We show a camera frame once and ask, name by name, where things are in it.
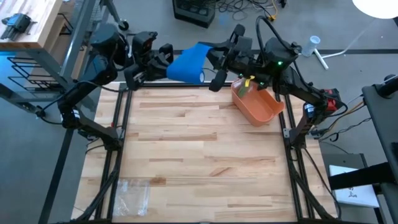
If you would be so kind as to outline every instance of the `white lamp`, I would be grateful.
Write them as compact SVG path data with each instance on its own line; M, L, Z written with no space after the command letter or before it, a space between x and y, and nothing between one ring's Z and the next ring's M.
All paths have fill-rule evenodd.
M347 48L345 48L342 52L321 56L318 51L315 50L315 55L318 57L319 61L321 61L325 69L329 69L329 67L324 59L344 54L371 27L376 18L392 19L398 17L398 0L353 0L353 3L361 12L373 17L374 19L358 34L358 36L355 37L351 43L348 44Z

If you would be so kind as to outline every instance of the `blue cloth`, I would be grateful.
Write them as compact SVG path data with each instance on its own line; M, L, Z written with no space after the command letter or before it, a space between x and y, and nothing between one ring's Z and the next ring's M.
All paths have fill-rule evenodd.
M203 44L195 44L167 67L166 75L171 80L192 84L202 84L205 81L203 64L207 52L212 47Z

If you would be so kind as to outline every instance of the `concrete floor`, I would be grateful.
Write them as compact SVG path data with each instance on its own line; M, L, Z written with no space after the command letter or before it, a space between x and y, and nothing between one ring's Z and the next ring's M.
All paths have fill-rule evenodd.
M165 43L174 49L186 49L198 41L222 42L238 23L231 14L217 13L209 29L197 27L174 19L171 1L167 0L114 0L119 14L131 25L131 32L154 30L159 33L154 43L158 48ZM240 24L246 26L246 36L255 38L254 23L260 12L248 16ZM279 11L274 22L282 38L304 44L311 35L318 35L322 42L319 49L343 49L373 19L358 11L351 1L289 1L289 6ZM263 39L272 37L264 26ZM376 20L367 33L359 39L354 49L398 49L398 27L393 20ZM347 102L361 94L365 85L379 83L392 73L397 73L398 55L345 55L329 58L330 69L324 70L315 57L298 59L301 72L318 88L337 88L342 100ZM0 82L9 84L5 75L12 70L2 63L4 76ZM37 223L45 194L57 160L65 130L36 120L31 114L0 100L0 220L7 223ZM51 108L50 118L59 117ZM86 111L93 117L94 113ZM342 119L336 130L356 124L367 118L366 109ZM326 120L323 126L333 120ZM75 135L68 155L61 185L53 206L50 221L67 221L72 213L78 182L83 167L86 140ZM336 145L351 153L364 153L369 165L386 161L372 122L342 134ZM321 144L325 154L341 153L334 147ZM372 210L343 206L343 219L376 223Z

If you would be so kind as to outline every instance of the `wooden table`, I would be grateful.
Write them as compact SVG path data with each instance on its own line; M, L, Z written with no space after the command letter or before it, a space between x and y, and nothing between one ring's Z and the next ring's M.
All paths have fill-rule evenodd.
M0 5L1 19L23 13L37 23L32 24L30 34L20 34L15 42L9 39L0 40L0 49L44 48L61 4L62 0L3 0ZM0 23L0 34L6 27Z
M111 124L116 98L116 93L102 91L96 122ZM292 97L297 121L302 105ZM133 96L126 136L119 180L147 182L149 202L143 217L114 216L114 222L296 221L279 120L251 126L231 101L229 88L218 93L207 88L141 89ZM327 181L318 141L308 139L307 149ZM88 153L72 218L98 192L105 154L103 148ZM335 214L333 199L306 155L304 162L311 191ZM130 185L131 194L122 199L135 200L134 190ZM301 203L306 214L303 197Z

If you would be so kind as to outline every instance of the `plastic bag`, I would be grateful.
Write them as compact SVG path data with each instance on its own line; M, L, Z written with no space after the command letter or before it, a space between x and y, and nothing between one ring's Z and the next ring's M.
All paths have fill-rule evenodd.
M144 216L149 200L149 180L119 179L113 215Z

